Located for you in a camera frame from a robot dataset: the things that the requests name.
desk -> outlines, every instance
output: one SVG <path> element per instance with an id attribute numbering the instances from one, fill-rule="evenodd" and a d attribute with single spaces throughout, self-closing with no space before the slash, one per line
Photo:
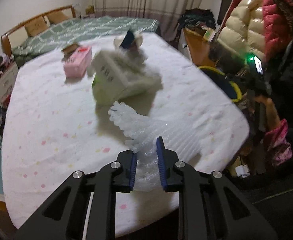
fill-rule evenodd
<path id="1" fill-rule="evenodd" d="M 215 63 L 208 58 L 210 43 L 205 41 L 201 36 L 182 30 L 185 42 L 188 45 L 192 62 L 197 66 L 215 67 Z"/>

small box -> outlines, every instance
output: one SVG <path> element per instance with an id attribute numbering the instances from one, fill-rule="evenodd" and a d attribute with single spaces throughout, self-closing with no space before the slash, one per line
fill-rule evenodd
<path id="1" fill-rule="evenodd" d="M 17 64 L 12 62 L 0 77 L 0 106 L 3 108 L 7 108 L 18 71 Z"/>
<path id="2" fill-rule="evenodd" d="M 108 98 L 108 103 L 140 94 L 160 82 L 160 75 L 151 77 L 125 71 L 128 65 L 113 51 L 100 50 L 95 54 L 92 65 L 96 71 L 93 93 L 99 87 L 103 90 L 103 100 L 107 102 L 105 98 Z"/>
<path id="3" fill-rule="evenodd" d="M 203 36 L 203 39 L 205 41 L 211 42 L 214 39 L 215 34 L 216 34 L 215 30 L 208 28 Z"/>
<path id="4" fill-rule="evenodd" d="M 86 68 L 91 63 L 91 47 L 79 47 L 64 63 L 67 77 L 83 77 Z"/>
<path id="5" fill-rule="evenodd" d="M 94 14 L 94 7 L 93 7 L 93 5 L 89 5 L 89 6 L 85 9 L 85 13 L 86 13 L 86 14 Z"/>
<path id="6" fill-rule="evenodd" d="M 77 48 L 79 48 L 80 45 L 78 43 L 73 43 L 67 47 L 65 47 L 62 52 L 64 54 L 64 58 L 62 59 L 62 61 L 67 61 L 68 58 L 72 55 L 73 52 L 75 52 L 77 50 Z"/>

pink tissue box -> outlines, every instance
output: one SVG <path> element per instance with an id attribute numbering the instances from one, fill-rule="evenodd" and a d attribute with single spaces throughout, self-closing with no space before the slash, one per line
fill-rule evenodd
<path id="1" fill-rule="evenodd" d="M 64 63 L 67 77 L 83 77 L 92 60 L 91 47 L 79 47 Z"/>

pink sleeve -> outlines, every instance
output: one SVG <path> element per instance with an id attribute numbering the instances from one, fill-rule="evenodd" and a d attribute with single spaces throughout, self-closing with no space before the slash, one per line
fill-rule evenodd
<path id="1" fill-rule="evenodd" d="M 287 133 L 288 122 L 286 119 L 283 119 L 280 127 L 269 131 L 264 135 L 263 145 L 266 151 L 265 160 L 274 168 L 292 157 L 291 145 L 286 140 Z"/>

wooden headboard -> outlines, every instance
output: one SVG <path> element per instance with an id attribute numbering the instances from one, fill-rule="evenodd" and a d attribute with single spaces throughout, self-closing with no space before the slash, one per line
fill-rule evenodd
<path id="1" fill-rule="evenodd" d="M 29 20 L 26 20 L 24 22 L 19 23 L 17 26 L 13 27 L 11 30 L 7 31 L 5 34 L 3 34 L 1 36 L 2 51 L 5 54 L 7 54 L 9 57 L 12 54 L 12 51 L 11 51 L 11 43 L 10 43 L 10 40 L 9 40 L 9 35 L 10 34 L 14 33 L 15 31 L 19 30 L 20 28 L 23 28 L 26 24 L 28 24 L 29 22 L 31 22 L 31 21 L 39 18 L 39 17 L 45 17 L 45 16 L 47 16 L 50 13 L 57 12 L 57 11 L 63 11 L 63 10 L 66 10 L 66 9 L 71 9 L 71 11 L 72 11 L 72 17 L 73 18 L 76 17 L 76 12 L 74 11 L 74 7 L 72 5 L 68 5 L 68 6 L 64 6 L 64 7 L 60 7 L 60 8 L 56 8 L 56 9 L 47 11 L 45 13 L 39 14 L 37 16 L 34 16 L 34 17 L 30 18 Z"/>

